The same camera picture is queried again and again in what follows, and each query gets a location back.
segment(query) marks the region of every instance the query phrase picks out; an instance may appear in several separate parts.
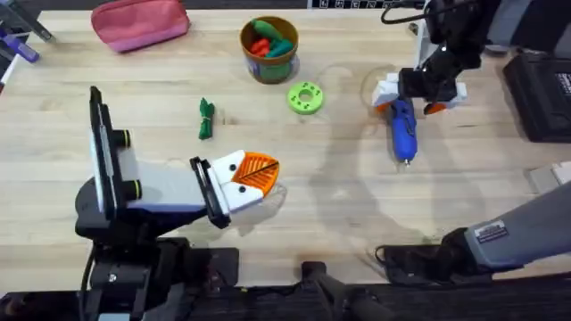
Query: black knob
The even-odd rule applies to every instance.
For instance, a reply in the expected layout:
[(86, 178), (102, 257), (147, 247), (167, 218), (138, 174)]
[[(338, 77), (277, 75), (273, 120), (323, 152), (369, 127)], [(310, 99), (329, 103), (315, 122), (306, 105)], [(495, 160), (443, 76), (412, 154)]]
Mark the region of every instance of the black knob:
[(126, 129), (114, 129), (113, 142), (117, 148), (129, 148), (131, 147), (131, 134)]
[(143, 197), (143, 189), (141, 188), (141, 181), (125, 181), (121, 184), (121, 191), (126, 201), (140, 200)]

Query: yellow ring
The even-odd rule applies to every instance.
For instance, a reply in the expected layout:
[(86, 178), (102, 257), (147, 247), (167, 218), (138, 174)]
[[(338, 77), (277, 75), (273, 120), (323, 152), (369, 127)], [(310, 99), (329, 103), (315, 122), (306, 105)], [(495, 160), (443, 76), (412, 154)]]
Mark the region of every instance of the yellow ring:
[(134, 182), (135, 182), (135, 197), (136, 197), (135, 199), (138, 200), (141, 197), (141, 195), (139, 194), (140, 193), (139, 181), (136, 180)]
[(125, 148), (128, 148), (128, 134), (125, 129), (123, 129), (123, 136), (125, 136)]

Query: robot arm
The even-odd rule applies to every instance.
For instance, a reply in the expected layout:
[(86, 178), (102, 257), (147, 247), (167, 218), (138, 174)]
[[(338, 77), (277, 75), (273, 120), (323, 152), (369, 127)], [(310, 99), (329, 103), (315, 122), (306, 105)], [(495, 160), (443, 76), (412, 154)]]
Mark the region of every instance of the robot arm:
[[(425, 113), (442, 110), (434, 105), (456, 99), (456, 77), (480, 67), (479, 55), (487, 44), (571, 55), (571, 16), (564, 12), (571, 12), (571, 2), (432, 0), (423, 18), (435, 48), (415, 69), (402, 69), (398, 80), (392, 75), (393, 83), (381, 82), (373, 98), (422, 97), (428, 101)], [(393, 96), (387, 94), (395, 88)], [(495, 219), (452, 231), (441, 245), (383, 245), (376, 255), (393, 283), (491, 282), (493, 273), (571, 251), (569, 195), (571, 183)]]
[[(418, 31), (417, 65), (403, 68), (398, 78), (390, 75), (381, 82), (384, 84), (379, 83), (373, 105), (400, 96), (424, 98), (425, 114), (453, 108), (467, 94), (456, 77), (463, 70), (480, 68), (480, 54), (486, 45), (571, 56), (571, 18), (563, 13), (570, 10), (569, 2), (545, 0), (431, 0), (426, 2), (424, 14), (393, 21), (385, 18), (387, 10), (383, 23), (424, 19), (426, 27)], [(432, 45), (423, 46), (425, 38)]]
[(76, 232), (94, 241), (148, 242), (204, 216), (224, 228), (231, 214), (261, 202), (277, 180), (277, 160), (255, 152), (233, 152), (211, 164), (195, 157), (189, 169), (139, 162), (130, 133), (113, 129), (95, 87), (90, 114), (94, 177), (76, 199)]

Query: black box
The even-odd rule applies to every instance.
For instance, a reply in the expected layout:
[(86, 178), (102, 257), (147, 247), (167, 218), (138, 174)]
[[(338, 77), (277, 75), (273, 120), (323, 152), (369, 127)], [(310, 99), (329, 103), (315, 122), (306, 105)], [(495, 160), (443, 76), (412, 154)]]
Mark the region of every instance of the black box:
[(571, 143), (571, 60), (522, 53), (503, 74), (529, 140)]

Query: wooden table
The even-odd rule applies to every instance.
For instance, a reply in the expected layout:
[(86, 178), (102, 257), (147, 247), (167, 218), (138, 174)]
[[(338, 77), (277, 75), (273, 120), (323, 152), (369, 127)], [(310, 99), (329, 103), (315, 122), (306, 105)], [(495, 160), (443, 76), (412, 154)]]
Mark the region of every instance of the wooden table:
[[(123, 55), (99, 40), (90, 12), (42, 13), (59, 43), (30, 37), (42, 60), (19, 60), (0, 95), (0, 289), (79, 287), (89, 243), (75, 235), (73, 203), (92, 169), (91, 85), (114, 125), (132, 130), (140, 160), (186, 166), (237, 149), (280, 160), (280, 193), (231, 227), (202, 220), (172, 233), (239, 248), (241, 284), (292, 283), (307, 259), (324, 260), (345, 282), (384, 282), (375, 246), (438, 242), (535, 197), (525, 173), (571, 159), (571, 148), (523, 137), (500, 80), (504, 59), (463, 74), (469, 99), (454, 111), (426, 118), (418, 103), (418, 156), (409, 169), (395, 164), (390, 131), (368, 104), (387, 71), (413, 63), (415, 38), (406, 25), (382, 25), (380, 13), (191, 11), (187, 36)], [(238, 30), (265, 14), (300, 32), (301, 69), (282, 85), (256, 83), (238, 43)], [(304, 80), (326, 95), (313, 116), (287, 108), (288, 88)], [(218, 108), (204, 142), (201, 97)], [(571, 257), (560, 256), (507, 276), (569, 269)]]

